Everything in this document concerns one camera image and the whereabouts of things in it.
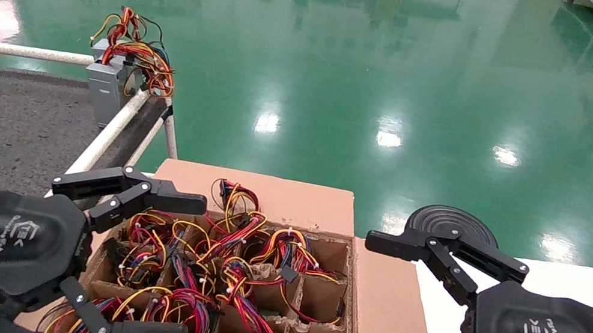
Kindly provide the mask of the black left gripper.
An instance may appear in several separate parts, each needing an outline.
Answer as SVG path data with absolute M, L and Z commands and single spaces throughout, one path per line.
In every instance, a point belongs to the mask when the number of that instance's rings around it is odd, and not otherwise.
M 52 180 L 51 190 L 55 196 L 48 198 L 0 192 L 0 333 L 38 333 L 14 320 L 60 296 L 89 333 L 187 333 L 177 323 L 108 323 L 74 277 L 86 266 L 91 230 L 104 233 L 147 210 L 202 216 L 208 208 L 205 196 L 182 193 L 174 182 L 132 166 L 64 174 Z M 74 201 L 107 195 L 108 200 L 90 208 L 86 217 L 57 195 Z

